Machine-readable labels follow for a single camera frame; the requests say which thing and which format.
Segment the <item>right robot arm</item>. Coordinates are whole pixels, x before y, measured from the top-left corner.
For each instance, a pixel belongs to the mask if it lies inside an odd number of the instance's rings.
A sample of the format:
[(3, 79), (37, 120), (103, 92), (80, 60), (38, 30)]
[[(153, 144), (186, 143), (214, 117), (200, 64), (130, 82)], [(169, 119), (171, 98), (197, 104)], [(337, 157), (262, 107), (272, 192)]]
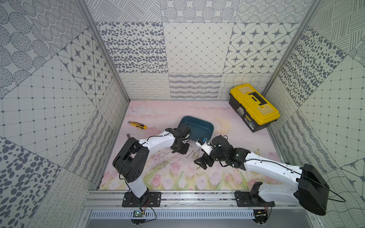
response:
[(261, 173), (281, 182), (280, 185), (254, 184), (251, 192), (255, 197), (265, 202), (299, 204), (319, 216), (326, 214), (330, 187), (314, 166), (304, 164), (300, 167), (267, 159), (247, 149), (234, 148), (221, 135), (211, 142), (199, 139), (196, 145), (204, 154), (195, 160), (195, 164), (203, 169), (212, 167), (215, 162), (224, 162), (225, 166)]

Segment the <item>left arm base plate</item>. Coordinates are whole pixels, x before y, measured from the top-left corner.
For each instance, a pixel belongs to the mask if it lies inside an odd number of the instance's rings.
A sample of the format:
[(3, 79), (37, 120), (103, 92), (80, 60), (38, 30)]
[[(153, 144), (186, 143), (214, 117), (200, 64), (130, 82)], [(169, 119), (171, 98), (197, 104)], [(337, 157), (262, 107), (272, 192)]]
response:
[(161, 192), (147, 191), (142, 197), (138, 198), (132, 192), (126, 192), (124, 194), (122, 207), (160, 207), (161, 196)]

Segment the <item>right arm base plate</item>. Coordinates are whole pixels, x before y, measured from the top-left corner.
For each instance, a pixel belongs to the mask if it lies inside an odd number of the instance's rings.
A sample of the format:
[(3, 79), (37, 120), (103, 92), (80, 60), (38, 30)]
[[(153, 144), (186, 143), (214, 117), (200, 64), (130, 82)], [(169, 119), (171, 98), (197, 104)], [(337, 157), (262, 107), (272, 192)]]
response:
[(266, 202), (258, 194), (236, 191), (234, 196), (238, 207), (275, 207), (275, 202)]

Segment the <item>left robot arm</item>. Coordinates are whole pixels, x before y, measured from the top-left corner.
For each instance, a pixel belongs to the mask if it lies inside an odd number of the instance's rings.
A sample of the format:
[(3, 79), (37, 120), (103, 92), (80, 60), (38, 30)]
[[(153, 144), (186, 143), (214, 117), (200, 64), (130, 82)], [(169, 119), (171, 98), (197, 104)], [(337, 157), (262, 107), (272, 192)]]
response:
[(190, 134), (191, 129), (183, 123), (146, 139), (131, 137), (114, 158), (112, 165), (133, 195), (139, 200), (144, 199), (148, 195), (148, 188), (141, 175), (148, 157), (165, 148), (170, 148), (173, 153), (186, 154), (190, 146), (187, 142)]

